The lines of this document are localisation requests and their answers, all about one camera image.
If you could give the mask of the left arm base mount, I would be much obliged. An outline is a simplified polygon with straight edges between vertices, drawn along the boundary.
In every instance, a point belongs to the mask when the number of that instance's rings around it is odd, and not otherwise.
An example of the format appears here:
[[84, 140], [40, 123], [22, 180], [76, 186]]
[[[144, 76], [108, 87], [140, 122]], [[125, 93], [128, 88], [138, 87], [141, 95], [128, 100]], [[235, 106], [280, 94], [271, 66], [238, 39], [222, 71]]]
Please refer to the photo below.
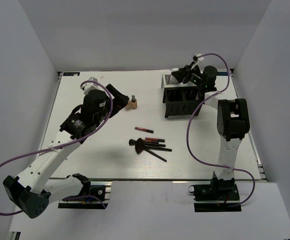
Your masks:
[[74, 210], [104, 210], [109, 204], [111, 181], [92, 181], [89, 194], [82, 194], [72, 200], [60, 200], [59, 209]]

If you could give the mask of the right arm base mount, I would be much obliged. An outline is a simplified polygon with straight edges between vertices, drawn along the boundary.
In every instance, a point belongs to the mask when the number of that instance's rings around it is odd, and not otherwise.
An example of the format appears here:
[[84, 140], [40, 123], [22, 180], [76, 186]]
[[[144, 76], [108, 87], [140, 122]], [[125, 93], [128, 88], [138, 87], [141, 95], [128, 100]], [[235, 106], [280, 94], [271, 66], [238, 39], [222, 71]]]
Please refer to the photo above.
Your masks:
[[240, 195], [237, 185], [232, 190], [212, 192], [210, 184], [195, 184], [188, 187], [194, 197], [196, 213], [241, 212]]

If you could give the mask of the pink teal cosmetic tube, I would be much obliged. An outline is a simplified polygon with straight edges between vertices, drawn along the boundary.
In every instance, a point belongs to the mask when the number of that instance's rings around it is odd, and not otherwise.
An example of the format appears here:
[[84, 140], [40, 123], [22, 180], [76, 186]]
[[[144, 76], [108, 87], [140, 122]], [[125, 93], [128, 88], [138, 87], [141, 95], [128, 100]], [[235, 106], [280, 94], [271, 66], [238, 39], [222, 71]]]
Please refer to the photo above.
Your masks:
[[168, 84], [169, 85], [175, 85], [175, 84], [177, 84], [177, 82], [178, 81], [174, 78], [174, 76], [170, 75]]

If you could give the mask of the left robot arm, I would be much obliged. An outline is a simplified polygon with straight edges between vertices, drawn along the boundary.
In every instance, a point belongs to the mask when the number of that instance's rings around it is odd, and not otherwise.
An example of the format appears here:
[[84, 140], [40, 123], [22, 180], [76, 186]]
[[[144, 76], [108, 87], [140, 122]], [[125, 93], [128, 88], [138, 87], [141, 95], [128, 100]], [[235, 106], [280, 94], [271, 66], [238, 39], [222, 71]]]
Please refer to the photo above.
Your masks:
[[50, 203], [57, 200], [89, 197], [91, 183], [87, 177], [75, 173], [58, 183], [52, 183], [50, 177], [89, 134], [129, 102], [129, 97], [111, 84], [105, 90], [83, 89], [83, 103], [75, 107], [60, 125], [48, 151], [41, 153], [17, 176], [7, 176], [3, 181], [9, 199], [31, 219], [41, 215]]

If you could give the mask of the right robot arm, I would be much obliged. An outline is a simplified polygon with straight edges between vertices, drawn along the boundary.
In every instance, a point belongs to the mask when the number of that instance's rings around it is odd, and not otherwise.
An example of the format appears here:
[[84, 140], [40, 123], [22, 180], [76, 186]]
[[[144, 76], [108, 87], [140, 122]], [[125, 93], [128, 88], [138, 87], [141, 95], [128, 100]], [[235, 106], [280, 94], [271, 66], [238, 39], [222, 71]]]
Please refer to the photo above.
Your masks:
[[211, 65], [201, 72], [199, 67], [186, 65], [171, 76], [180, 84], [191, 82], [198, 87], [198, 96], [202, 104], [217, 110], [217, 131], [220, 135], [220, 152], [213, 176], [211, 195], [220, 200], [229, 192], [229, 187], [235, 182], [234, 172], [238, 148], [250, 130], [250, 120], [247, 100], [244, 98], [226, 99], [223, 91], [216, 88], [217, 69]]

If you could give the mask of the foundation bottle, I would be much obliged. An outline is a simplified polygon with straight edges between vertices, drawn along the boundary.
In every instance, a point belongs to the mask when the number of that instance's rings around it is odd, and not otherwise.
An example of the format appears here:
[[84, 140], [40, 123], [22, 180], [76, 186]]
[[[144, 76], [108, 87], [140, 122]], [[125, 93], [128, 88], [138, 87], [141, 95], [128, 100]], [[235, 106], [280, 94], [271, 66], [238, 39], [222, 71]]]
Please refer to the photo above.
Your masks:
[[137, 103], [137, 99], [135, 97], [135, 95], [132, 95], [131, 96], [131, 108], [134, 110], [134, 109], [137, 109], [138, 107], [138, 103]]
[[131, 100], [128, 101], [127, 105], [125, 106], [125, 109], [127, 111], [132, 109], [132, 107], [131, 107]]

